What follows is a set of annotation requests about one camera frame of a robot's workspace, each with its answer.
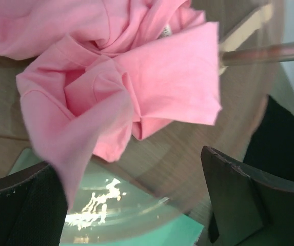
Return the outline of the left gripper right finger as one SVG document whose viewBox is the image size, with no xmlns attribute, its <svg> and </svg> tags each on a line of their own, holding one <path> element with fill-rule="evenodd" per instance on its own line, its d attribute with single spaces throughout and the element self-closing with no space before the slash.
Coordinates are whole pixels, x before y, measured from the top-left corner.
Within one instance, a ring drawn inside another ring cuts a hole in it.
<svg viewBox="0 0 294 246">
<path fill-rule="evenodd" d="M 211 201 L 206 245 L 294 245 L 294 182 L 208 146 L 201 162 Z"/>
</svg>

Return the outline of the pink t shirt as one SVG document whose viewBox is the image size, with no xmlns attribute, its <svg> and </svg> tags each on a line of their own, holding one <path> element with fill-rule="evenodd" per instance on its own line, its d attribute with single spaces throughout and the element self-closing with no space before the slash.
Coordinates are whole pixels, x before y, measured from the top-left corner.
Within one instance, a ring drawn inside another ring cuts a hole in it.
<svg viewBox="0 0 294 246">
<path fill-rule="evenodd" d="M 34 58 L 16 77 L 37 155 L 72 205 L 94 155 L 172 121 L 221 110 L 217 22 L 190 1 L 0 1 L 0 56 Z"/>
</svg>

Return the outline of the black t shirt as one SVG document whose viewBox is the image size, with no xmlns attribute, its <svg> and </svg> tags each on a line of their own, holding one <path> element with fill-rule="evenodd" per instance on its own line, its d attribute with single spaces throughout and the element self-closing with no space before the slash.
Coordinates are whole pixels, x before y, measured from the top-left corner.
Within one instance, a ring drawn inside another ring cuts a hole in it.
<svg viewBox="0 0 294 246">
<path fill-rule="evenodd" d="M 243 163 L 294 181 L 294 116 L 271 96 Z"/>
</svg>

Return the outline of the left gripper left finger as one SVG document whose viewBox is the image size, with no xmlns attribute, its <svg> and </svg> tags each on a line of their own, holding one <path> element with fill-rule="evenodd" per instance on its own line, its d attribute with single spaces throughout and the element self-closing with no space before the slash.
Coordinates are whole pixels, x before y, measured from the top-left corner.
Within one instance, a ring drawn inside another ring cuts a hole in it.
<svg viewBox="0 0 294 246">
<path fill-rule="evenodd" d="M 59 245 L 68 211 L 62 184 L 46 162 L 0 179 L 0 245 Z"/>
</svg>

